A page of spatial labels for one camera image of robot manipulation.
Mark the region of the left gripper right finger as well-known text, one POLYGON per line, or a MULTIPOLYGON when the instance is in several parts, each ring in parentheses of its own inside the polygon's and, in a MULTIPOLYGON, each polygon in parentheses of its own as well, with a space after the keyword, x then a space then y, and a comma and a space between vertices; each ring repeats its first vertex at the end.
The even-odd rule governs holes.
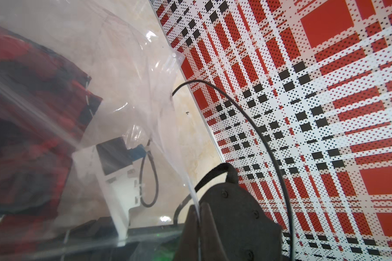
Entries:
POLYGON ((200 204, 200 253, 202 261, 228 261, 208 203, 200 204))

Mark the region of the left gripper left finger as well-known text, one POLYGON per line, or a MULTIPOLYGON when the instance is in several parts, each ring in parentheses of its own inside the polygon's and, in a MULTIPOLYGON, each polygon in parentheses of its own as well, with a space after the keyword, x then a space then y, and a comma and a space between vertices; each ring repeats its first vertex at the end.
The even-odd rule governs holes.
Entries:
POLYGON ((184 229, 182 231, 179 247, 173 261, 198 261, 199 260, 199 223, 194 205, 190 206, 184 229))

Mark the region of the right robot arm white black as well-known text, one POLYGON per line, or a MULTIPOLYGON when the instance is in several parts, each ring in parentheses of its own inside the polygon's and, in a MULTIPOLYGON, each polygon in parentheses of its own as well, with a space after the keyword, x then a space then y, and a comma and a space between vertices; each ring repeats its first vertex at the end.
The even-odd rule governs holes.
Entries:
POLYGON ((227 261, 282 260, 282 228, 262 210, 258 201, 238 184, 236 169, 222 163, 209 171, 196 190, 225 174, 223 183, 208 189, 201 206, 208 206, 213 224, 202 230, 211 236, 203 241, 208 254, 219 253, 227 261))

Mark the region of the clear plastic vacuum bag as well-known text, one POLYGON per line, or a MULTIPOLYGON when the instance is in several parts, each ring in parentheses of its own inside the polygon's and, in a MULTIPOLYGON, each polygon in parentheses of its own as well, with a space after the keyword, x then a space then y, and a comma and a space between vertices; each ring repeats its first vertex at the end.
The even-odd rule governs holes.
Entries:
POLYGON ((0 1, 0 261, 181 236, 184 56, 97 1, 0 1))

